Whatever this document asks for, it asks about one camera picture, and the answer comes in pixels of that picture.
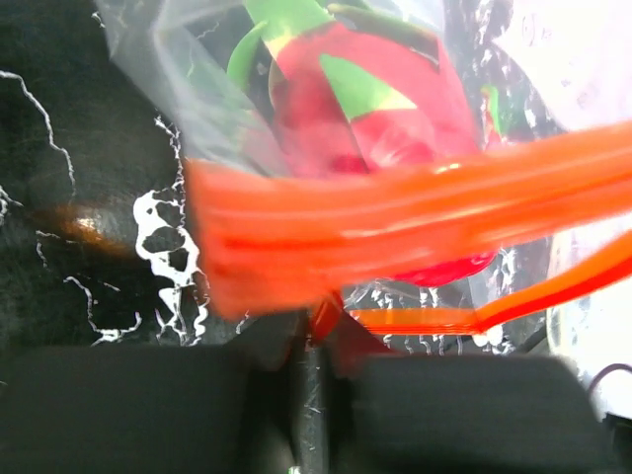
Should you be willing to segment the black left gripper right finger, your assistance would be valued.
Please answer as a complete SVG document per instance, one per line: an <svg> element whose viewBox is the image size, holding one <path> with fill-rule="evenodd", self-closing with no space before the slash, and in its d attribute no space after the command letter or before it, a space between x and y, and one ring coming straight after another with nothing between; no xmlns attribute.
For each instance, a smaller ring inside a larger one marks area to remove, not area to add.
<svg viewBox="0 0 632 474"><path fill-rule="evenodd" d="M618 473L586 389L542 355L406 354L346 312L321 332L334 473Z"/></svg>

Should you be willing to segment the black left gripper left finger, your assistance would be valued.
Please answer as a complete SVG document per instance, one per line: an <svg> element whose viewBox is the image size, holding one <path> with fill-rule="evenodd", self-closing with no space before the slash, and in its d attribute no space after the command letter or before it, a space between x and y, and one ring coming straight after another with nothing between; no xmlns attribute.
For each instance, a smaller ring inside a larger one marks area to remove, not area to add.
<svg viewBox="0 0 632 474"><path fill-rule="evenodd" d="M50 347L14 359L1 394L5 473L288 473L294 355L276 315L222 345Z"/></svg>

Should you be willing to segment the clear bag with orange zipper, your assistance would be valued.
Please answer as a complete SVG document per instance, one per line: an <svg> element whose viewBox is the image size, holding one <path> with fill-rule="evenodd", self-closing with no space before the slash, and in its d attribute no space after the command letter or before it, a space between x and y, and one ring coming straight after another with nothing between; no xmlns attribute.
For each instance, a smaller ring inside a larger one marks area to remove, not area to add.
<svg viewBox="0 0 632 474"><path fill-rule="evenodd" d="M212 302L228 318L311 307L392 282L492 284L497 255L551 239L524 280L470 309L360 310L376 334L476 334L631 276L631 5L513 1L502 30L444 30L442 1L365 1L436 32L480 148L437 165L333 179L288 168L271 125L270 60L227 73L246 1L101 1L114 63L183 134L187 197Z"/></svg>

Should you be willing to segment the pink dragon fruit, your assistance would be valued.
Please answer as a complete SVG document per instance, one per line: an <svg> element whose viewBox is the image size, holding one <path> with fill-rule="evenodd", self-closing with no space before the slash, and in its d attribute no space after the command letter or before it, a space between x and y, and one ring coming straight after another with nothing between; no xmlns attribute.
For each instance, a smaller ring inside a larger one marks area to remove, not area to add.
<svg viewBox="0 0 632 474"><path fill-rule="evenodd" d="M333 179L437 165L480 148L462 81L433 30L365 1L246 1L228 76L270 60L271 125L288 168Z"/></svg>

